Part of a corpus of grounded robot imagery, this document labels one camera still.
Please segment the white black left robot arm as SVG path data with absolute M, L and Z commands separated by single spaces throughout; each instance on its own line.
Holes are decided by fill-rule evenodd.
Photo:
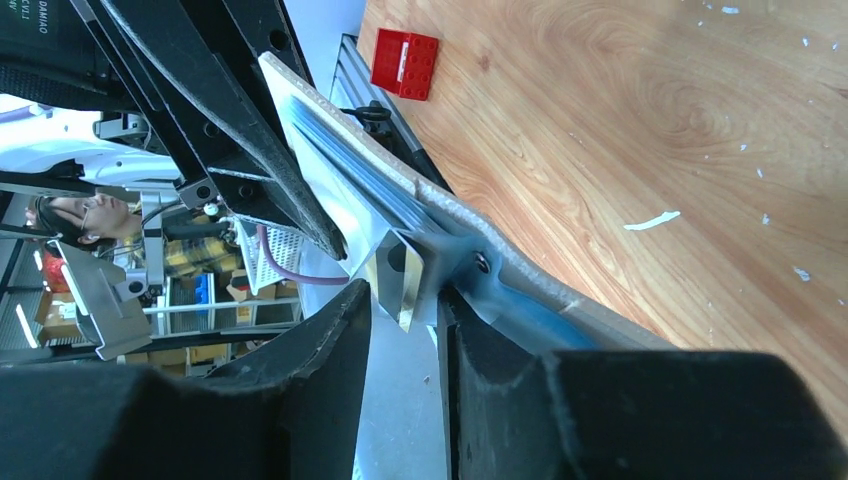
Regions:
M 312 77 L 281 1 L 5 1 L 1 186 L 149 189 L 345 257 L 284 133 Z

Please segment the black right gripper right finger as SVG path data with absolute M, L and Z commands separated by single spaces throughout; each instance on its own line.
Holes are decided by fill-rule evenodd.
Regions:
M 452 479 L 843 479 L 847 450 L 800 376 L 765 353 L 532 355 L 439 296 Z

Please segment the white card holder wallet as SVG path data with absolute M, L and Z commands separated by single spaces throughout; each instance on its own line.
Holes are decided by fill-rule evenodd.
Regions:
M 380 145 L 271 52 L 259 64 L 301 171 L 343 234 L 345 270 L 402 326 L 456 289 L 524 350 L 665 349 L 668 342 L 553 278 L 481 213 Z

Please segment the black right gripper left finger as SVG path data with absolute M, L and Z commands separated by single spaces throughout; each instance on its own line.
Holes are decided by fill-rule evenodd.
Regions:
M 348 479 L 369 284 L 202 378 L 84 363 L 1 372 L 5 479 Z

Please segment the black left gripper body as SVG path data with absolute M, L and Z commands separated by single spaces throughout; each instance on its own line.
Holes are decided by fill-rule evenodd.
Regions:
M 331 258 L 344 238 L 283 132 L 268 56 L 310 81 L 280 1 L 78 1 L 75 10 L 163 143 L 188 206 L 203 189 L 242 221 L 305 236 Z

